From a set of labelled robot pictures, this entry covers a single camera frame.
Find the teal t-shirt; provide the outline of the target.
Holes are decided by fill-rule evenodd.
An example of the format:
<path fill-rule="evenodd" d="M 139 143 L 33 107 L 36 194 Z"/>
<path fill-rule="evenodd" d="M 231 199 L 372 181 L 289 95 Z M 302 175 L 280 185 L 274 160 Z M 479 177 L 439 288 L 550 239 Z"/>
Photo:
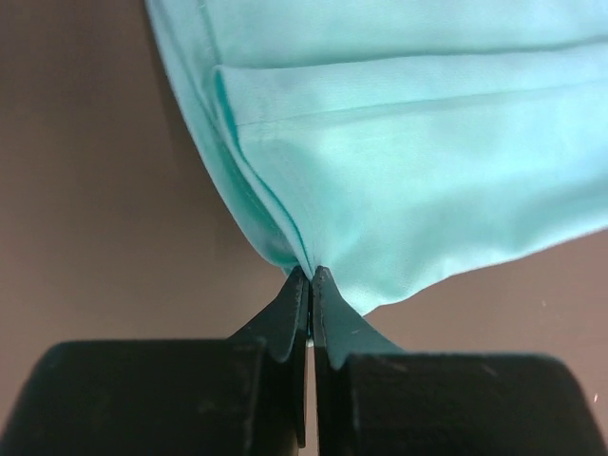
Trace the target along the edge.
<path fill-rule="evenodd" d="M 607 226 L 603 1 L 146 9 L 239 228 L 361 314 Z"/>

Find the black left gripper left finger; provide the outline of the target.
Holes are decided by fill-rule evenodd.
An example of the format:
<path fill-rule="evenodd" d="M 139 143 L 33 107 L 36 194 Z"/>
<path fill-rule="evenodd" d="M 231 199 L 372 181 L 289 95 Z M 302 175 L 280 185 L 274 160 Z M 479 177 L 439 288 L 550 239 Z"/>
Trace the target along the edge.
<path fill-rule="evenodd" d="M 263 347 L 250 449 L 301 449 L 306 445 L 309 289 L 301 268 L 294 268 L 277 296 L 229 337 L 232 342 Z"/>

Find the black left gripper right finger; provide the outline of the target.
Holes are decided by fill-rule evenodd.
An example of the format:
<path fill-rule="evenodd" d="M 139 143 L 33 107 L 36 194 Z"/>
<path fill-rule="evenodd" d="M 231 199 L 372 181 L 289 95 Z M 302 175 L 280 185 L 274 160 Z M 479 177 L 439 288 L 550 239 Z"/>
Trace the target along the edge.
<path fill-rule="evenodd" d="M 377 331 L 342 296 L 332 272 L 315 270 L 311 281 L 311 336 L 316 384 L 317 440 L 320 455 L 351 455 L 350 355 L 402 355 L 404 350 Z"/>

